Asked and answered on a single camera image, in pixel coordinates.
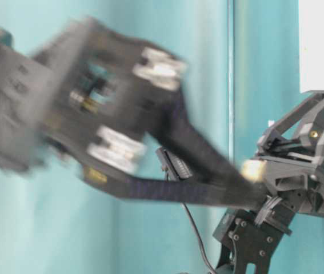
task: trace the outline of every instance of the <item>black bracket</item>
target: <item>black bracket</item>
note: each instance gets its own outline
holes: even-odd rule
[[[256,217],[254,212],[242,209],[226,211],[214,232],[214,237],[222,243],[218,274],[245,274],[248,264],[255,265],[256,274],[269,272],[271,257],[283,231],[289,231],[287,226],[294,213],[281,204],[274,208],[270,219],[285,229],[277,229],[266,221],[258,226]]]

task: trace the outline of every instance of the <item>black cable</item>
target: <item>black cable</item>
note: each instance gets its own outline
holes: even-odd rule
[[[168,172],[166,172],[166,176],[165,176],[165,179],[166,181],[168,181],[169,179],[169,175],[168,175]],[[200,248],[200,252],[201,252],[201,256],[202,256],[202,259],[203,259],[203,262],[206,264],[206,266],[208,267],[208,269],[211,271],[211,274],[217,274],[217,272],[215,271],[215,269],[211,266],[209,260],[207,259],[207,256],[206,256],[206,252],[205,252],[205,248],[203,246],[203,242],[202,242],[202,239],[201,239],[201,236],[200,236],[200,233],[198,232],[198,229],[197,229],[197,226],[196,226],[196,223],[194,221],[194,218],[192,217],[192,214],[189,210],[189,208],[187,207],[187,205],[185,203],[182,203],[182,207],[185,209],[186,213],[187,213],[187,216],[189,217],[190,219],[190,223],[192,225],[192,228],[194,230],[194,233],[197,237],[197,241],[198,241],[198,246]]]

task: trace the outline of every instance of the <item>robotic arm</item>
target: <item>robotic arm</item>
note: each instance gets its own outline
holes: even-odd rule
[[[324,91],[259,139],[246,164],[261,174],[252,183],[190,124],[186,65],[172,53],[92,18],[72,22],[32,58],[9,44],[0,31],[0,167],[36,166],[34,148],[48,143],[80,162],[86,183],[118,198],[234,208],[214,233],[217,273],[242,274],[248,263],[268,273],[295,213],[324,217]],[[292,139],[282,137],[300,120]],[[158,156],[172,180],[133,175],[146,133],[163,146]]]

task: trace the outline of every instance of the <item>screw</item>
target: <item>screw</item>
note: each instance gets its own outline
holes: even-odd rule
[[[242,219],[241,218],[236,218],[235,220],[235,224],[236,225],[239,225],[241,223]]]
[[[319,136],[318,131],[313,130],[313,131],[310,133],[310,137],[312,137],[312,138],[318,138],[318,136]]]
[[[314,174],[310,175],[309,177],[310,177],[310,179],[312,179],[313,181],[318,181],[318,178],[317,178]]]

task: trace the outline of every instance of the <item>teal backdrop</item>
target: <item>teal backdrop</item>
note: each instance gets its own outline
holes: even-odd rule
[[[221,153],[233,138],[239,166],[254,154],[268,120],[305,96],[299,94],[297,1],[236,0],[234,6],[234,37],[227,0],[0,0],[0,26],[23,54],[85,15],[170,49],[189,64],[184,85],[193,124]],[[235,98],[228,96],[229,38]],[[139,174],[161,178],[158,145],[147,143]],[[0,274],[207,272],[179,204],[117,200],[82,183],[76,162],[47,154],[47,167],[25,176],[0,170]],[[219,245],[211,234],[225,209],[191,210],[215,264]],[[297,216],[291,229],[270,273],[324,273],[324,220]]]

